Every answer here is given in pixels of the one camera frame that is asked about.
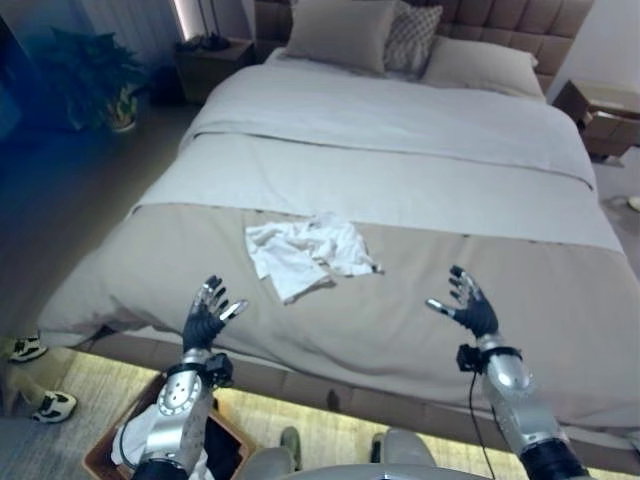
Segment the white pillow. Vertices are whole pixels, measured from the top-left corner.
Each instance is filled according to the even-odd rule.
[[[422,82],[433,87],[475,88],[546,101],[534,67],[521,50],[486,42],[437,37]]]
[[[383,74],[396,0],[298,0],[287,55]]]

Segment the basket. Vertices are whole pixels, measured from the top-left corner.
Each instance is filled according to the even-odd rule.
[[[111,461],[111,449],[113,440],[116,437],[118,426],[125,421],[132,419],[144,412],[149,405],[154,403],[158,394],[164,386],[166,377],[163,374],[155,376],[147,386],[140,392],[140,395],[125,409],[120,417],[109,427],[109,430],[100,437],[100,440],[87,452],[82,459],[82,466],[95,480],[130,480],[133,472],[125,465],[115,465]],[[215,423],[216,428],[220,428],[225,435],[228,435],[238,445],[238,464],[235,472],[230,477],[233,480],[237,472],[247,462],[249,457],[255,452],[256,447],[247,435],[231,424],[219,411],[212,410],[209,414],[210,420]]]

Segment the checkered pillow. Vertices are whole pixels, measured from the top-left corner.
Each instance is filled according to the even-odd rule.
[[[442,6],[412,7],[398,2],[396,8],[384,55],[385,68],[420,76],[440,23]]]

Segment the white slipper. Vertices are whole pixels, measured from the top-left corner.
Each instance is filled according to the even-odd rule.
[[[627,203],[636,212],[640,212],[640,197],[629,197],[627,198]]]
[[[40,423],[60,423],[71,416],[78,401],[64,392],[47,391],[44,401],[31,418]]]
[[[38,337],[25,337],[16,340],[13,346],[13,353],[9,361],[13,363],[25,363],[35,360],[47,353],[47,347],[40,345]]]

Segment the pillow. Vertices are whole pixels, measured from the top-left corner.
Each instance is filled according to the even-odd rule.
[[[493,43],[437,37],[422,82],[443,88],[477,88],[546,101],[533,68],[538,61],[521,50]]]
[[[421,8],[398,2],[384,55],[387,70],[422,75],[441,16],[442,6]]]
[[[396,0],[299,0],[287,55],[384,73]]]

